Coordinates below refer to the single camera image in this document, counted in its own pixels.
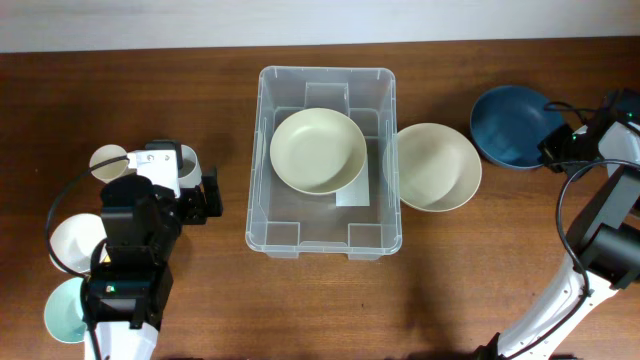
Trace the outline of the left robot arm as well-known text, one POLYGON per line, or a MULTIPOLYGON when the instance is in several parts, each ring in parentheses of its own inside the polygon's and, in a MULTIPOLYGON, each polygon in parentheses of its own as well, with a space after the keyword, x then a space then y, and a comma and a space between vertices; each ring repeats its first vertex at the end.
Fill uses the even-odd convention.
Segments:
POLYGON ((216 168, 181 195, 140 175, 101 191, 106 231, 80 287, 87 359, 149 359, 173 285, 169 258, 185 225, 223 213, 216 168))

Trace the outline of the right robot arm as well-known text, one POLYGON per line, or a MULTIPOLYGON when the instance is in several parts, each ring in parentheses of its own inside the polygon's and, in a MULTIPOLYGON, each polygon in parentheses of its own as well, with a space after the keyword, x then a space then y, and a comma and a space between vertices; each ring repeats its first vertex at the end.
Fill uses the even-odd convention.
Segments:
POLYGON ((478 347, 476 359, 555 359, 557 348, 598 305, 639 280, 639 94, 607 93, 595 109, 551 101, 522 86, 500 86, 474 104, 471 135, 490 162, 511 169, 546 167, 566 180, 555 209, 565 250, 550 285, 509 329, 478 347), (563 223, 570 185, 603 166, 608 179, 563 223))

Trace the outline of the dark blue bowl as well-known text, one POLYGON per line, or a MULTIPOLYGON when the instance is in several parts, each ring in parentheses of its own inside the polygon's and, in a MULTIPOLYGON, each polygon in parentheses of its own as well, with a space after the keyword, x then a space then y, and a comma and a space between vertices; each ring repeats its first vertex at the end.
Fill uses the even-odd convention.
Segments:
POLYGON ((481 95, 470 116, 470 130, 479 151, 495 165, 530 170, 543 165, 538 145, 565 124, 548 112, 549 100, 524 86, 504 85, 481 95))

